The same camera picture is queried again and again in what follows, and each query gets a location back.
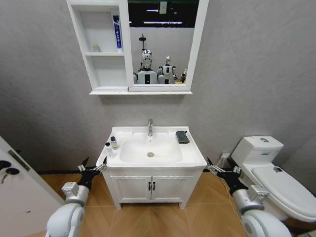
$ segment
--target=door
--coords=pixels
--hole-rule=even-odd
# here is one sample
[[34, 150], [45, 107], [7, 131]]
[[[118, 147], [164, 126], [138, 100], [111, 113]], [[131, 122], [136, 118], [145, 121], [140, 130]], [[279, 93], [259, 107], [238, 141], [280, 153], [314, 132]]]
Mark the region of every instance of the door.
[[193, 176], [153, 176], [152, 201], [183, 201]]
[[151, 200], [151, 176], [111, 176], [119, 202]]
[[8, 168], [19, 171], [0, 184], [0, 235], [21, 237], [44, 231], [63, 200], [1, 137], [0, 160], [0, 179]]

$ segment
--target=toilet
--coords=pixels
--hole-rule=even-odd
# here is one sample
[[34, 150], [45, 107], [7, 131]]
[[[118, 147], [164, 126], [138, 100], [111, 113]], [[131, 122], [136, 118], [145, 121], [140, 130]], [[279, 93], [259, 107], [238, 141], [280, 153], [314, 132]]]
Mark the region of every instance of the toilet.
[[264, 186], [270, 194], [264, 200], [265, 211], [283, 221], [288, 217], [305, 222], [316, 221], [316, 198], [296, 179], [272, 164], [283, 144], [270, 136], [244, 137], [232, 159], [241, 167], [241, 182], [246, 186]]

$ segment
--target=lotion bottle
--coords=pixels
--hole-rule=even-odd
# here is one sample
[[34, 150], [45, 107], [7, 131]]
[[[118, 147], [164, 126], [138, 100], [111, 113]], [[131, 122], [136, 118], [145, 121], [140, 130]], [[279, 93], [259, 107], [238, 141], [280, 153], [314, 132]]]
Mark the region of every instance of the lotion bottle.
[[113, 150], [109, 142], [105, 144], [105, 149], [107, 149], [109, 158], [113, 158]]

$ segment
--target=faucet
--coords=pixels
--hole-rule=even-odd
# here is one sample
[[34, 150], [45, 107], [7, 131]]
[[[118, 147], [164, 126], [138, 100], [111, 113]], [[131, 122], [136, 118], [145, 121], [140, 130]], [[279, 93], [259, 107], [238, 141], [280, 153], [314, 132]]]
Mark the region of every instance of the faucet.
[[148, 136], [151, 137], [153, 135], [153, 120], [150, 118], [148, 119]]

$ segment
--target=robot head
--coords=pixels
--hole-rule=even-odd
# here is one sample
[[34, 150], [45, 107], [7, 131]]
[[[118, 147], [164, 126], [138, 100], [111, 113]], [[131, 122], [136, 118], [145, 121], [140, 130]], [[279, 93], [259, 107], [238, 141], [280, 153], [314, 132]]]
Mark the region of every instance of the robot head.
[[171, 59], [170, 56], [166, 56], [166, 65], [170, 65]]
[[143, 68], [150, 69], [152, 66], [152, 53], [148, 49], [144, 49], [142, 53]]

